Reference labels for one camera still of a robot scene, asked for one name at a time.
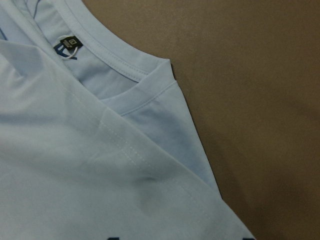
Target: brown cardboard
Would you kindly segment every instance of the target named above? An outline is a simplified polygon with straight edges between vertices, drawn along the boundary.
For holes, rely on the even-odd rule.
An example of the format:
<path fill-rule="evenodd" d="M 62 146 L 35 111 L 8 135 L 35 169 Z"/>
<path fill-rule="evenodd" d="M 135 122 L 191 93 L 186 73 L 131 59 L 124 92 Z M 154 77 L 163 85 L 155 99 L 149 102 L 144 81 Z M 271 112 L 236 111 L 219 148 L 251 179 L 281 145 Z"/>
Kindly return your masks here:
<path fill-rule="evenodd" d="M 319 2 L 84 3 L 171 59 L 222 197 L 257 239 L 319 239 Z"/>

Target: clothing label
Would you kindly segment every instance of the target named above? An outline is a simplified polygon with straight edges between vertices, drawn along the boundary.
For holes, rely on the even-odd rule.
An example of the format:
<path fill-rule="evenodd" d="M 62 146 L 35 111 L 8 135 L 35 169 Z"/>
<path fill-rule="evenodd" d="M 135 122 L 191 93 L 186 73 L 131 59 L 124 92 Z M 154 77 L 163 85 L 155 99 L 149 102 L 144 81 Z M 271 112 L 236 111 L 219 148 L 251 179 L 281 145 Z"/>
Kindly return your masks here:
<path fill-rule="evenodd" d="M 60 40 L 60 42 L 67 50 L 73 50 L 76 47 L 81 48 L 83 46 L 82 42 L 80 42 L 76 36 L 68 36 Z"/>

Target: t-shirt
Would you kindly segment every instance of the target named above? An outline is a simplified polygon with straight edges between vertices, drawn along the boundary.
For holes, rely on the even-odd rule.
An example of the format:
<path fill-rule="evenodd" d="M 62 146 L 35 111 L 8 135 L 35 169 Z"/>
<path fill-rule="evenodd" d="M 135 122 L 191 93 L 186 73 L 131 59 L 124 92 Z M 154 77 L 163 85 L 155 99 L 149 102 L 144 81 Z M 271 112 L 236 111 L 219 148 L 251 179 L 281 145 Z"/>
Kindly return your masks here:
<path fill-rule="evenodd" d="M 1 239 L 252 237 L 219 195 L 169 59 L 80 0 L 1 1 L 0 28 Z"/>

